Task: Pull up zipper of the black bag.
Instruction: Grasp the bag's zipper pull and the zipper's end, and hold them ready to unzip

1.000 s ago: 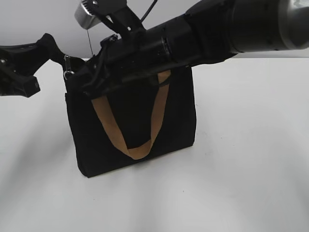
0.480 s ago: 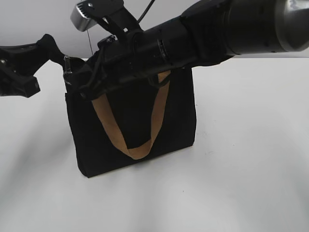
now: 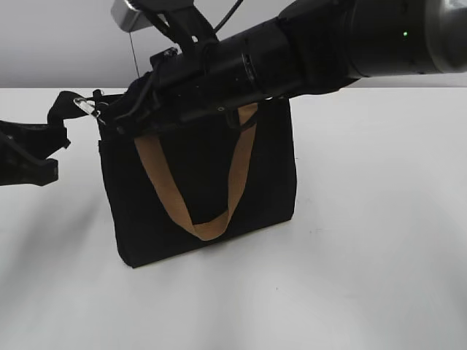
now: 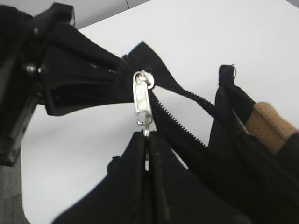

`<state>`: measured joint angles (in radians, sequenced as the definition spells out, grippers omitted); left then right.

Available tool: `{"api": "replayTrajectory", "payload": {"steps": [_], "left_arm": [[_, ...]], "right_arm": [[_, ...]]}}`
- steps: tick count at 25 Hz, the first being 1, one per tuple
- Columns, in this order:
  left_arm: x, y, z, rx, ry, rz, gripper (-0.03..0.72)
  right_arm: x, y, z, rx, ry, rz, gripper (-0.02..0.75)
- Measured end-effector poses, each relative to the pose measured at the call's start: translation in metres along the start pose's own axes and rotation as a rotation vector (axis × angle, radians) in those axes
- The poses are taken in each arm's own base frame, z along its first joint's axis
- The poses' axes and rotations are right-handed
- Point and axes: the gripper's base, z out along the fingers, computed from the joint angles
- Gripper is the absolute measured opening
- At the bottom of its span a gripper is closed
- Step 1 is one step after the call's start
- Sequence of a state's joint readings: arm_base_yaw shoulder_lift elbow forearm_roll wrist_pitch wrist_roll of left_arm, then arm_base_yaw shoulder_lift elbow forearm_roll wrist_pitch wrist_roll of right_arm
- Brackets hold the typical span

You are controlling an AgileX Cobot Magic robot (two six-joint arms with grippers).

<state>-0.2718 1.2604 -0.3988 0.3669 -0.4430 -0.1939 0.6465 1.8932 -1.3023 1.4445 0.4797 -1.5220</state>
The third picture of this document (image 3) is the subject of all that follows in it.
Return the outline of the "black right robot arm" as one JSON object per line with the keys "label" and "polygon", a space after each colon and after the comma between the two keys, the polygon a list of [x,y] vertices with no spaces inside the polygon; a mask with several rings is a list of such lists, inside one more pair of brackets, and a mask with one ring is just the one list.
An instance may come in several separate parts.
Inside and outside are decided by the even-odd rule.
{"label": "black right robot arm", "polygon": [[243,130],[239,109],[336,92],[361,79],[466,71],[464,1],[294,1],[227,39],[192,1],[133,1],[173,41],[154,55],[123,134],[165,133],[214,115]]}

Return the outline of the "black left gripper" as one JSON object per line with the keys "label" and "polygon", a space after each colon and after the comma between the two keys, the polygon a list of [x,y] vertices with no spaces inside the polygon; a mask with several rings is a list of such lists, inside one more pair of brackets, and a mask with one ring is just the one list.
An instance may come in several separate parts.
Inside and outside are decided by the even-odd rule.
{"label": "black left gripper", "polygon": [[101,113],[106,109],[102,90],[94,90],[90,98],[71,91],[59,93],[47,114],[47,123],[34,131],[32,155],[21,146],[19,129],[10,122],[1,121],[1,186],[33,184],[43,187],[58,180],[58,161],[48,158],[71,141],[64,122],[81,117],[92,117],[98,127],[105,123]]}

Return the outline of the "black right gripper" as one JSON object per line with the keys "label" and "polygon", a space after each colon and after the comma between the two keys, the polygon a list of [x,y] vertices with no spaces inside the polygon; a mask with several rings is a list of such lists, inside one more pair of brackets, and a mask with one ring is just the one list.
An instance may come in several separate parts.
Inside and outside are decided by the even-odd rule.
{"label": "black right gripper", "polygon": [[168,49],[152,57],[153,68],[135,79],[115,106],[120,135],[164,134],[220,115],[230,128],[250,129],[255,115],[240,109],[255,103],[254,50],[249,37],[211,42],[198,62]]}

